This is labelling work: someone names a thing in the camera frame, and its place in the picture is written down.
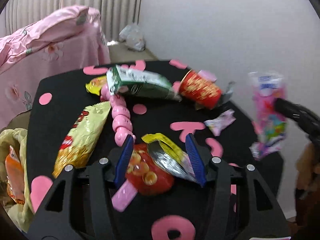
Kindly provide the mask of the right hand brown sleeve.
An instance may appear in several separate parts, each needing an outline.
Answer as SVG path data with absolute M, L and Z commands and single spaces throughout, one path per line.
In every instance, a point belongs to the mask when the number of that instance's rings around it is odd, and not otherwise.
M 308 143 L 296 163 L 296 222 L 305 226 L 319 218 L 319 150 Z

